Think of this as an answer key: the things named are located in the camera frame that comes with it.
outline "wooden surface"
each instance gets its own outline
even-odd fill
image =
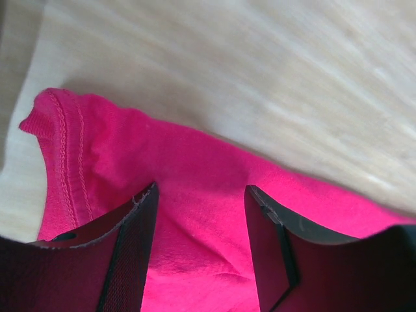
[[[97,93],[416,213],[416,2],[9,0],[0,45],[0,234],[46,193],[17,130],[44,88]]]

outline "pink fabric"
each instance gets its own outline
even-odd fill
[[[152,181],[159,184],[143,311],[258,311],[244,215],[247,184],[357,237],[415,223],[199,131],[118,108],[93,94],[45,90],[20,127],[38,137],[46,163],[39,239],[101,216]]]

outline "pink cloth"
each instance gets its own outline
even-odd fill
[[[414,223],[199,131],[93,94],[45,90],[20,127],[38,137],[46,163],[39,239],[81,226],[158,183],[143,311],[259,310],[244,215],[247,184],[357,237]]]

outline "pink garment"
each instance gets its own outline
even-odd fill
[[[93,94],[45,90],[20,127],[38,137],[46,163],[39,239],[81,226],[158,183],[142,311],[259,310],[244,215],[247,184],[357,237],[415,223],[199,131],[118,108]]]

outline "stitched seam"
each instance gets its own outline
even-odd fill
[[[72,98],[72,101],[75,102],[75,105],[77,106],[77,110],[78,110],[79,123],[80,123],[79,154],[78,154],[79,180],[81,181],[81,188],[83,189],[85,206],[86,206],[86,210],[88,211],[88,217],[90,221],[93,221],[94,218],[92,216],[91,205],[90,205],[90,201],[88,200],[88,193],[86,192],[86,185],[85,185],[85,178],[84,178],[84,166],[83,166],[84,130],[85,130],[84,116],[83,116],[83,112],[81,111],[81,105],[79,104],[79,101],[73,96],[71,96],[67,90],[65,90],[65,93]]]
[[[58,110],[58,117],[59,117],[59,124],[60,124],[60,182],[62,184],[62,191],[64,193],[64,201],[66,204],[66,208],[68,209],[68,212],[70,214],[72,226],[76,228],[77,224],[75,222],[73,207],[71,205],[70,194],[68,192],[68,185],[65,182],[66,128],[65,128],[64,112],[62,110],[62,107],[60,106],[60,103],[58,102],[57,97],[50,91],[47,91],[47,94],[49,98],[51,99],[51,101],[53,102],[53,104],[55,105],[56,109]]]

